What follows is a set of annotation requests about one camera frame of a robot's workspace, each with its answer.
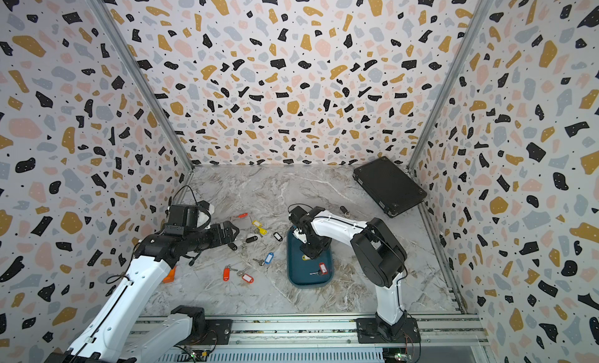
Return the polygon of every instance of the pink spot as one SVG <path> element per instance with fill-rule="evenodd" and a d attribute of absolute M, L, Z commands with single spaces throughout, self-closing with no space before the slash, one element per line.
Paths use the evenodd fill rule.
<path fill-rule="evenodd" d="M 231 7 L 235 10 L 235 13 L 238 15 L 241 14 L 241 9 L 239 9 L 239 4 L 237 4 L 237 0 L 231 0 Z"/>
<path fill-rule="evenodd" d="M 41 182 L 33 182 L 29 188 L 29 196 L 40 203 L 46 202 L 46 190 Z"/>
<path fill-rule="evenodd" d="M 547 80 L 545 82 L 543 82 L 543 84 L 541 85 L 541 90 L 543 90 L 544 93 L 548 93 L 551 90 L 553 90 L 553 84 L 551 83 L 551 81 Z"/>
<path fill-rule="evenodd" d="M 543 237 L 541 237 L 541 243 L 545 247 L 550 247 L 551 242 L 553 242 L 553 231 L 547 231 L 545 234 L 543 234 Z"/>
<path fill-rule="evenodd" d="M 35 263 L 44 268 L 46 271 L 54 268 L 54 260 L 52 260 L 52 246 L 48 242 L 41 244 L 35 254 Z"/>
<path fill-rule="evenodd" d="M 22 253 L 31 252 L 34 249 L 34 246 L 31 243 L 17 243 L 17 250 Z"/>
<path fill-rule="evenodd" d="M 565 62 L 568 61 L 570 54 L 559 56 L 555 61 L 555 69 L 553 70 L 553 74 L 558 74 L 561 72 L 562 68 L 565 65 Z"/>
<path fill-rule="evenodd" d="M 318 42 L 316 42 L 314 48 L 322 57 L 328 57 L 331 53 L 331 45 L 324 39 L 321 39 Z"/>
<path fill-rule="evenodd" d="M 8 131 L 18 137 L 34 140 L 41 135 L 40 128 L 31 119 L 11 119 Z"/>
<path fill-rule="evenodd" d="M 475 178 L 475 185 L 490 186 L 493 181 L 486 174 L 481 174 Z"/>
<path fill-rule="evenodd" d="M 486 65 L 480 66 L 476 71 L 476 83 L 481 86 L 489 77 L 489 68 Z"/>
<path fill-rule="evenodd" d="M 175 50 L 179 51 L 181 53 L 181 55 L 183 55 L 185 57 L 192 56 L 191 46 L 189 44 L 187 44 L 186 42 L 182 41 L 181 39 L 176 40 Z"/>
<path fill-rule="evenodd" d="M 320 0 L 320 6 L 323 7 L 325 10 L 329 9 L 329 3 L 327 3 L 326 0 Z"/>

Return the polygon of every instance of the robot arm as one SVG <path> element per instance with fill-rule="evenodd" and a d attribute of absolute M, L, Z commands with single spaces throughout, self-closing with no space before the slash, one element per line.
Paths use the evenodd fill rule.
<path fill-rule="evenodd" d="M 307 212 L 299 206 L 291 210 L 289 220 L 296 227 L 294 236 L 303 242 L 302 252 L 312 259 L 330 247 L 332 239 L 353 248 L 364 275 L 376 285 L 377 329 L 386 340 L 394 340 L 406 317 L 400 279 L 405 277 L 407 254 L 385 223 L 379 218 L 350 220 L 322 207 Z"/>

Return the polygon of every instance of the black case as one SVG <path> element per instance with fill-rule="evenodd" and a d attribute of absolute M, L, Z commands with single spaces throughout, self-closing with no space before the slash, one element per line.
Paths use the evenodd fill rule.
<path fill-rule="evenodd" d="M 389 217 L 416 206 L 426 192 L 387 157 L 357 167 L 355 179 Z"/>

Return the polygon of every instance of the key tag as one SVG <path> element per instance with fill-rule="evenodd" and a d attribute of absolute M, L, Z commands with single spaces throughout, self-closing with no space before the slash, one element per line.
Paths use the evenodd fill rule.
<path fill-rule="evenodd" d="M 254 278 L 251 277 L 250 275 L 248 275 L 247 273 L 244 273 L 243 276 L 241 277 L 245 282 L 247 282 L 248 284 L 251 284 L 254 282 Z"/>
<path fill-rule="evenodd" d="M 270 262 L 273 261 L 274 258 L 274 254 L 273 253 L 268 253 L 268 255 L 266 255 L 266 259 L 264 259 L 264 263 L 265 264 L 270 264 Z"/>
<path fill-rule="evenodd" d="M 318 267 L 320 268 L 320 271 L 322 272 L 322 274 L 327 274 L 329 273 L 329 271 L 326 270 L 326 265 L 325 263 L 320 263 L 318 264 Z"/>

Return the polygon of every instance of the orange object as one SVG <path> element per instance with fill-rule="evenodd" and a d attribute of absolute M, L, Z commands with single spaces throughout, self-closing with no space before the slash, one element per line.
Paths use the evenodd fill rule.
<path fill-rule="evenodd" d="M 167 284 L 169 282 L 175 281 L 175 269 L 177 269 L 177 266 L 171 269 L 171 271 L 168 273 L 168 276 L 162 280 L 162 283 Z"/>

